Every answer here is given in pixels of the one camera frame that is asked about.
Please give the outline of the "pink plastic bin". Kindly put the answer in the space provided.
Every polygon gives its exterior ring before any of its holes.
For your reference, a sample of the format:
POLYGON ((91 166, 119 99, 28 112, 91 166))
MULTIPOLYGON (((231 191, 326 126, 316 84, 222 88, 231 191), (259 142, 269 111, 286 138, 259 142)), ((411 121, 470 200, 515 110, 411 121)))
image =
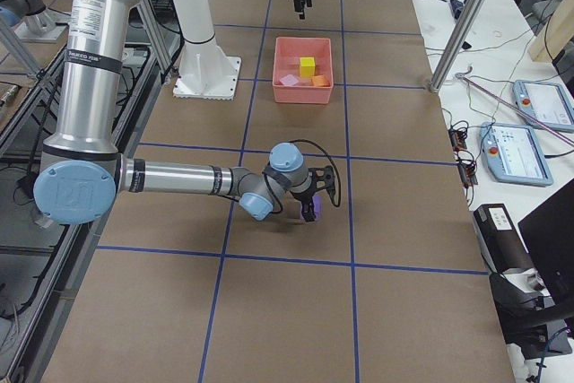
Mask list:
POLYGON ((275 40, 272 84, 277 103, 326 105, 334 83, 330 39, 275 40))

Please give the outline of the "far teach pendant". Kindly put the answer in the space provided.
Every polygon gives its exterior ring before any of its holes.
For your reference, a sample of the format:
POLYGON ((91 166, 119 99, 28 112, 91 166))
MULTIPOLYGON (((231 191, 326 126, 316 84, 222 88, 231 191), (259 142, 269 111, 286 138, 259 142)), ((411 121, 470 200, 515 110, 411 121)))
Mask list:
POLYGON ((516 80, 512 92, 520 112, 561 132, 573 131, 573 104, 560 83, 516 80))

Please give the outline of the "near teach pendant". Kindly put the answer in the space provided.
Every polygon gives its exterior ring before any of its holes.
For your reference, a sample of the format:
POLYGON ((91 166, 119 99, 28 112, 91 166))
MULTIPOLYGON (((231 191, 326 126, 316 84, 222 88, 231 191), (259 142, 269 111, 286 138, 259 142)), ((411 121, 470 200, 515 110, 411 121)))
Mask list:
POLYGON ((531 126, 485 122, 480 126, 479 144, 485 164, 497 181, 534 187, 553 184, 531 126))

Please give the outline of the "black monitor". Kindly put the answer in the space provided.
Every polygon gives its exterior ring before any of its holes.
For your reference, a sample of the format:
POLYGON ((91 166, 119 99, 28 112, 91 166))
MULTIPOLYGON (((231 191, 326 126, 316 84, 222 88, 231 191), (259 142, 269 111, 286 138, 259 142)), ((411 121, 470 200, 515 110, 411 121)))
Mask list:
POLYGON ((573 300, 573 181, 524 217, 518 228, 556 303, 573 300))

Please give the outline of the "metal rod with hook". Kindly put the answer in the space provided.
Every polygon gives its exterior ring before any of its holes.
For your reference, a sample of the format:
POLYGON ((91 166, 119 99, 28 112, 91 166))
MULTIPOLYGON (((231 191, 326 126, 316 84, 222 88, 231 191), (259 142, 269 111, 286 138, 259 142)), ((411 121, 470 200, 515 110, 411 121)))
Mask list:
POLYGON ((539 122, 535 118, 528 116, 526 113, 520 112, 519 109, 517 108, 516 102, 514 102, 514 103, 507 102, 502 97, 497 96, 495 93, 487 90, 481 84, 474 81, 473 76, 471 75, 471 71, 466 72, 466 73, 457 73, 457 74, 455 74, 455 77, 458 80, 460 80, 466 84, 469 84, 471 87, 475 88, 476 90, 481 91, 485 95, 492 97, 499 104, 504 105, 505 107, 514 110, 520 117, 522 117, 528 123, 528 125, 535 126, 536 128, 545 130, 546 132, 555 136, 560 141, 564 142, 569 147, 573 147, 573 139, 570 137, 567 137, 565 135, 565 134, 572 134, 573 131, 572 132, 561 132, 561 131, 552 130, 546 124, 539 122))

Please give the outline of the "pink foam block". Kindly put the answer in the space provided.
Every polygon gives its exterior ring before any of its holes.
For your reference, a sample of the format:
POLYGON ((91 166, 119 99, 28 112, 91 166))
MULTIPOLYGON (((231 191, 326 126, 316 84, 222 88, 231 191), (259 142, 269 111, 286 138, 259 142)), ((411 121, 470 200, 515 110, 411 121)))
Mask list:
POLYGON ((281 78, 279 79, 278 83, 279 83, 281 86, 292 87, 292 86, 301 85, 301 80, 300 80, 299 76, 297 76, 297 75, 287 74, 287 75, 281 77, 281 78))

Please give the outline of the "teach pendant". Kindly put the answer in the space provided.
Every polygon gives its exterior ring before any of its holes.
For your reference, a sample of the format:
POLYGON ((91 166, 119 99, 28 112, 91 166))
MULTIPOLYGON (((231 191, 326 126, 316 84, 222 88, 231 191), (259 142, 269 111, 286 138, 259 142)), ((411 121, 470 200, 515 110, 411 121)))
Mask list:
POLYGON ((560 83, 516 80, 512 92, 520 112, 561 132, 573 131, 573 104, 560 83))
POLYGON ((553 184, 531 126, 485 122, 480 126, 479 144, 485 164, 497 181, 534 187, 553 184))

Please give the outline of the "black box with label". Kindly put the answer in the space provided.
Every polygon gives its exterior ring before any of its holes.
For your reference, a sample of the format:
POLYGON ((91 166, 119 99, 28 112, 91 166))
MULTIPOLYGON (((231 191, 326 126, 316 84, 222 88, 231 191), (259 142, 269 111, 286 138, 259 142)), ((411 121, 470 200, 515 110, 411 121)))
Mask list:
POLYGON ((488 267, 499 274, 519 274, 534 267, 504 204, 480 205, 474 229, 488 267))

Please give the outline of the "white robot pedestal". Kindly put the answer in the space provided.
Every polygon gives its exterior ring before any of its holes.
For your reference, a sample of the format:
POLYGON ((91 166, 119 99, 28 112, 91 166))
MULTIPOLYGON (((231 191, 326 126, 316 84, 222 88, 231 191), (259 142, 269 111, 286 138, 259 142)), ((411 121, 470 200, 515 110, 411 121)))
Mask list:
POLYGON ((208 0, 173 0, 184 42, 174 95, 179 98, 232 100, 241 59, 219 47, 208 0))

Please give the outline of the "aluminium frame post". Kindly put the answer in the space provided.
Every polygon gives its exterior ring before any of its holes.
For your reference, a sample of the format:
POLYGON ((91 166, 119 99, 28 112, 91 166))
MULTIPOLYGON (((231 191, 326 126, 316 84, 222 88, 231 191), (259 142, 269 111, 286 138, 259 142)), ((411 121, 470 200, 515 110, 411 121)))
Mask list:
POLYGON ((446 81, 449 70, 455 63, 459 51, 466 40, 476 16, 483 6, 484 0, 466 0, 465 7, 459 16, 448 43, 429 83, 431 92, 438 93, 446 81))

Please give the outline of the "purple foam block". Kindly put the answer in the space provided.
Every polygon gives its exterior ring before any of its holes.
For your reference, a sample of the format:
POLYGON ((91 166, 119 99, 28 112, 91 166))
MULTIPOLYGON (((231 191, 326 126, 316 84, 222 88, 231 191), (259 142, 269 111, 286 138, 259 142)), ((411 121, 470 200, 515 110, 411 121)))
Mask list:
POLYGON ((314 195, 314 199, 315 199, 315 213, 316 213, 316 221, 318 221, 321 217, 321 213, 322 213, 322 201, 321 201, 321 197, 319 195, 314 195))

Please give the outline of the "orange foam block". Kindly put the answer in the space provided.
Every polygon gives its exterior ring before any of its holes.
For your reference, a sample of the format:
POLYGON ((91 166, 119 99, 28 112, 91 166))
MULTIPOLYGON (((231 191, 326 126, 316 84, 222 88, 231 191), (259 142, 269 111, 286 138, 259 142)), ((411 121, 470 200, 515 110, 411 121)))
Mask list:
POLYGON ((330 81, 325 75, 315 75, 311 77, 311 84, 314 87, 329 87, 330 81))

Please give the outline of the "yellow foam block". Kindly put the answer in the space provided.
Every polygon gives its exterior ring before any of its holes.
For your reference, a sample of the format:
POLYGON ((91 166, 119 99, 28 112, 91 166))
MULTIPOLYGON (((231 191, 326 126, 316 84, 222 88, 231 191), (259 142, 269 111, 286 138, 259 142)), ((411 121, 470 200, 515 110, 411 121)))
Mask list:
POLYGON ((311 78, 316 74, 316 60, 314 57, 299 58, 299 75, 301 78, 311 78))

